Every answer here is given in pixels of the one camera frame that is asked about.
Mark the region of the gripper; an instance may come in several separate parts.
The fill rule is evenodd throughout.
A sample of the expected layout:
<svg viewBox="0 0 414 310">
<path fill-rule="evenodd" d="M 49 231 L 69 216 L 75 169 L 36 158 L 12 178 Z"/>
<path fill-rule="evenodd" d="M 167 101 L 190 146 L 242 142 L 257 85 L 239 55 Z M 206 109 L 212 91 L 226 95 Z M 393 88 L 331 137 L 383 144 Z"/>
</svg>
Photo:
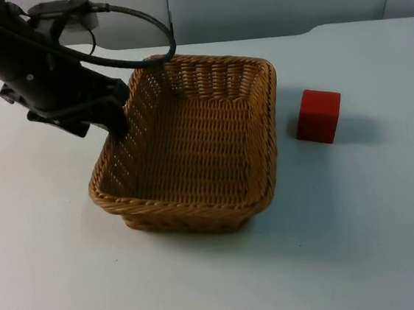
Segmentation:
<svg viewBox="0 0 414 310">
<path fill-rule="evenodd" d="M 45 66 L 6 81 L 0 97 L 26 107 L 29 121 L 81 138 L 92 125 L 116 139 L 130 129 L 124 112 L 129 97 L 126 83 L 69 61 L 48 57 Z"/>
</svg>

